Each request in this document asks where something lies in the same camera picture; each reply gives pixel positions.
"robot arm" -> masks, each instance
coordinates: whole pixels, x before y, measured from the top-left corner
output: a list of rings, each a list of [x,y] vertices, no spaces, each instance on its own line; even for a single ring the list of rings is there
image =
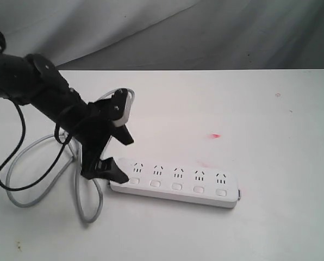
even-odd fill
[[[56,123],[58,142],[69,143],[71,138],[79,141],[83,177],[127,182],[127,175],[113,158],[100,160],[100,155],[111,136],[124,145],[133,143],[125,125],[132,102],[128,90],[119,89],[109,99],[85,103],[42,55],[21,58],[4,54],[6,44],[1,32],[0,47],[0,98],[9,99],[16,106],[31,104],[45,114]],[[64,142],[58,138],[60,127],[69,133]]]

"white switch button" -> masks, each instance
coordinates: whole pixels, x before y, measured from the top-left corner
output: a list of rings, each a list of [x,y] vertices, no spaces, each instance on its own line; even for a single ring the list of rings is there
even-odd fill
[[[196,187],[194,187],[194,192],[196,192],[196,193],[203,193],[204,192],[204,189],[203,189],[203,187],[196,186]]]
[[[150,181],[150,186],[158,188],[161,185],[159,181]]]
[[[182,189],[182,185],[181,184],[178,184],[178,183],[173,183],[172,184],[172,189],[181,190]]]
[[[222,189],[217,189],[217,190],[216,190],[216,194],[217,194],[218,196],[223,196],[223,197],[225,197],[225,196],[226,196],[226,191],[225,191],[225,190],[222,190]]]
[[[130,184],[138,184],[139,183],[139,179],[138,178],[130,178],[129,179]]]

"white power strip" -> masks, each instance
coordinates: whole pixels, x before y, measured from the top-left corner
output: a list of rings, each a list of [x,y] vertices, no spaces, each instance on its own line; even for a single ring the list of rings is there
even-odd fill
[[[110,182],[114,191],[224,208],[241,197],[236,178],[225,171],[127,158],[116,163],[129,181]]]

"gray cable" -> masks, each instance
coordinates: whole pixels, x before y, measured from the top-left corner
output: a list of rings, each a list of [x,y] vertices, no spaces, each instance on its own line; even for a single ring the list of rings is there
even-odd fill
[[[106,94],[104,94],[102,97],[100,97],[98,100],[102,100],[106,97],[108,97],[109,95],[113,94],[115,91],[117,91],[118,89],[115,89],[115,90],[112,90],[112,91],[109,91],[107,92]],[[130,93],[131,95],[131,98],[132,98],[132,103],[134,101],[134,98],[135,98],[135,93],[133,90],[131,89],[127,89],[128,92]],[[67,133],[66,132],[63,132],[60,134],[60,137],[62,138],[66,138],[67,136]],[[9,167],[9,170],[8,170],[8,173],[7,173],[7,176],[6,176],[6,186],[9,186],[10,185],[10,179],[11,179],[11,175],[12,175],[12,171],[16,165],[16,163],[18,162],[18,160],[27,152],[29,151],[31,148],[35,147],[36,145],[38,145],[39,143],[47,140],[47,139],[50,139],[53,137],[53,134],[50,134],[48,136],[45,136],[35,142],[33,142],[32,144],[30,144],[28,147],[26,147],[24,150],[22,150],[17,156],[16,158],[13,160],[13,162],[11,163],[10,167]],[[82,208],[82,205],[81,205],[81,198],[80,198],[80,185],[79,185],[79,182],[80,182],[80,173],[81,173],[81,160],[82,160],[82,150],[81,150],[81,147],[80,147],[80,143],[73,139],[72,140],[74,143],[75,143],[75,150],[74,148],[71,146],[71,144],[69,143],[67,146],[69,148],[69,150],[71,151],[71,158],[67,161],[67,163],[61,168],[61,170],[57,173],[57,175],[55,176],[55,178],[52,180],[52,182],[50,183],[50,185],[46,188],[46,190],[36,199],[34,199],[33,201],[29,202],[29,203],[21,203],[19,201],[17,201],[14,197],[13,197],[13,194],[11,191],[6,191],[7,194],[8,194],[8,198],[9,200],[14,204],[16,205],[17,207],[20,207],[20,208],[29,208],[29,207],[32,207],[36,204],[38,204],[41,200],[43,200],[47,194],[51,191],[51,189],[54,187],[54,185],[56,184],[57,180],[60,178],[60,176],[64,173],[64,171],[70,166],[70,164],[74,161],[76,161],[76,170],[75,170],[75,199],[76,199],[76,206],[77,206],[77,210],[78,210],[78,213],[79,213],[79,217],[81,219],[81,221],[83,223],[93,223],[94,221],[96,221],[102,211],[102,208],[103,208],[103,193],[102,193],[102,189],[101,189],[101,186],[99,185],[98,181],[96,179],[92,179],[92,181],[94,182],[95,186],[96,186],[96,189],[98,191],[98,196],[99,196],[99,204],[98,204],[98,208],[95,212],[95,214],[93,215],[93,217],[86,217],[85,214],[84,214],[84,211],[83,211],[83,208]]]

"white tabletop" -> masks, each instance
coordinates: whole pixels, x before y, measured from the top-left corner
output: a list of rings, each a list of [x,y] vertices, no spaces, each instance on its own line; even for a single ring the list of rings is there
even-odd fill
[[[103,186],[102,214],[84,227],[69,169],[34,208],[16,208],[0,188],[0,260],[324,260],[324,70],[62,74],[86,101],[118,87],[136,92],[128,122],[135,143],[113,141],[107,156],[227,170],[242,199],[228,210]],[[53,132],[31,105],[23,112],[24,146]],[[13,105],[0,99],[0,163],[20,132]],[[51,142],[35,149],[11,185],[39,177],[58,149]],[[46,183],[16,196],[33,199]],[[83,182],[82,192],[91,214],[94,186]]]

